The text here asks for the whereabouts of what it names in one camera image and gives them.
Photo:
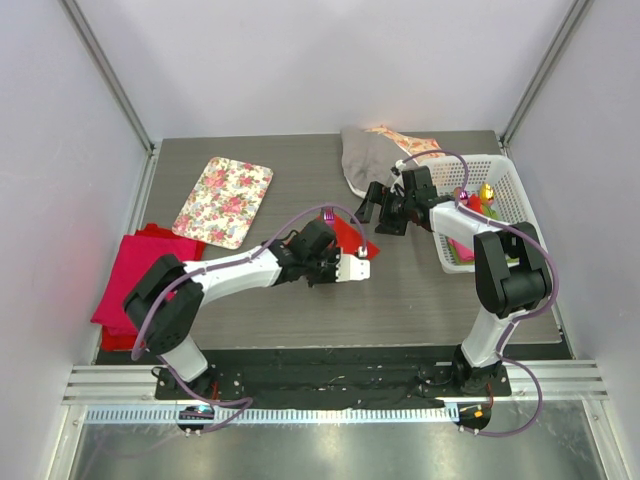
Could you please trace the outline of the red paper napkin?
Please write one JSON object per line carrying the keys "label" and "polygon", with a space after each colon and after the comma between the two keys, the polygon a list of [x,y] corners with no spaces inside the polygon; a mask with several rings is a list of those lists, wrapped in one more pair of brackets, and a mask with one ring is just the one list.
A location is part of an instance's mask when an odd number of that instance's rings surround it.
{"label": "red paper napkin", "polygon": [[342,251],[366,260],[373,260],[379,254],[380,249],[361,234],[356,224],[344,220],[333,209],[335,224],[327,224],[323,219],[326,209],[330,208],[323,209],[309,224],[314,253],[328,257]]}

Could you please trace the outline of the floral rectangular tray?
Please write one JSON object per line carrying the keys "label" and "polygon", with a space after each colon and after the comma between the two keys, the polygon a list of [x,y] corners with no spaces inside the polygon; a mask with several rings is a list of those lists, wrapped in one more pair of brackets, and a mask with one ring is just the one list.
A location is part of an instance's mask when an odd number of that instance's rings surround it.
{"label": "floral rectangular tray", "polygon": [[214,157],[205,166],[172,225],[178,236],[236,250],[253,224],[273,170]]}

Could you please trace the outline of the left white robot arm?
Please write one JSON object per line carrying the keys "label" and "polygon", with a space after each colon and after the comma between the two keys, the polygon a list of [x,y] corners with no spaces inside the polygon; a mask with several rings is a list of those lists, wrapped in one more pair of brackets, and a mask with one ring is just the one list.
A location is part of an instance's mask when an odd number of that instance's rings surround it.
{"label": "left white robot arm", "polygon": [[223,297],[301,278],[310,286],[352,280],[359,258],[338,246],[335,230],[320,219],[301,231],[244,254],[182,262],[158,258],[123,301],[141,345],[162,360],[190,398],[211,397],[214,368],[190,335],[200,308]]}

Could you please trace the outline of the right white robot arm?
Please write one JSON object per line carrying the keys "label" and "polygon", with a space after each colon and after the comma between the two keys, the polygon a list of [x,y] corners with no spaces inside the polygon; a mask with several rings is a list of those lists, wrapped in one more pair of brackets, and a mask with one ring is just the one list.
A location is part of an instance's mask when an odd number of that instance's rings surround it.
{"label": "right white robot arm", "polygon": [[355,216],[368,223],[378,205],[379,234],[403,236],[413,223],[473,252],[481,308],[471,332],[456,347],[451,380],[460,393],[475,394],[497,376],[504,344],[519,317],[536,310],[552,294],[537,229],[529,222],[497,222],[467,208],[459,189],[439,195],[427,167],[405,170],[401,179],[400,187],[371,182]]}

